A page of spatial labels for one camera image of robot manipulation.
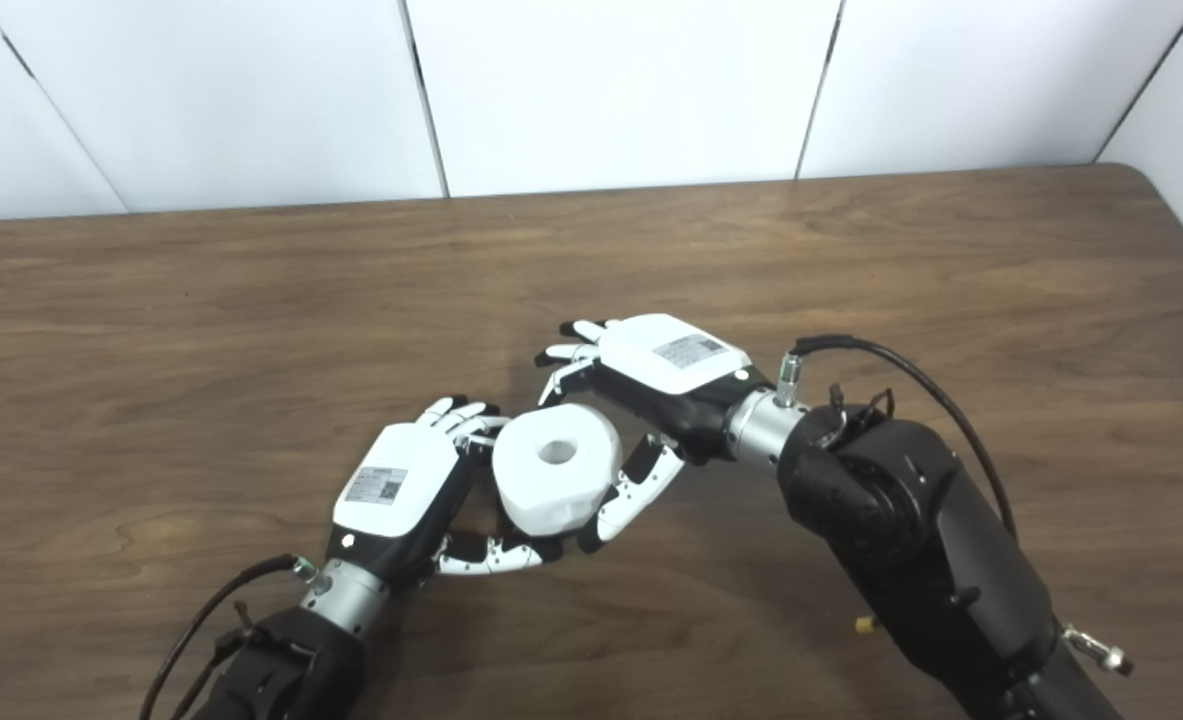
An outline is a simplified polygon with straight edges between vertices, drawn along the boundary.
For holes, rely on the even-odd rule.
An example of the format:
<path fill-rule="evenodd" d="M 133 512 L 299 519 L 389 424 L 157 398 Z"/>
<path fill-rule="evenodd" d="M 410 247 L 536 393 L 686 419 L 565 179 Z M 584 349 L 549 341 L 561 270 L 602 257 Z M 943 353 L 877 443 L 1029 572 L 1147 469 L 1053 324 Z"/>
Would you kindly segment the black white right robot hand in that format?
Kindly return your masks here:
<path fill-rule="evenodd" d="M 733 416 L 771 383 L 742 348 L 673 314 L 560 325 L 563 345 L 534 359 L 552 372 L 539 409 L 592 393 L 649 432 L 610 476 L 609 489 L 574 538 L 596 553 L 618 538 L 689 465 L 736 460 Z"/>

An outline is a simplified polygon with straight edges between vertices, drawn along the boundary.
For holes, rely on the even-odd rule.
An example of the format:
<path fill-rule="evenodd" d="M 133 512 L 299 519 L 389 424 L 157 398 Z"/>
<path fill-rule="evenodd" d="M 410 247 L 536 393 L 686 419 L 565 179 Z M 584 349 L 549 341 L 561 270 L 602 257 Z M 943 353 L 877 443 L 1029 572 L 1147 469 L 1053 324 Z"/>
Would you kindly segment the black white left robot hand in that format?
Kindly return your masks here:
<path fill-rule="evenodd" d="M 349 562 L 393 593 L 434 575 L 496 575 L 560 562 L 560 538 L 451 527 L 491 474 L 492 450 L 510 419 L 498 406 L 451 395 L 412 421 L 387 424 L 353 471 L 332 510 L 327 560 Z"/>

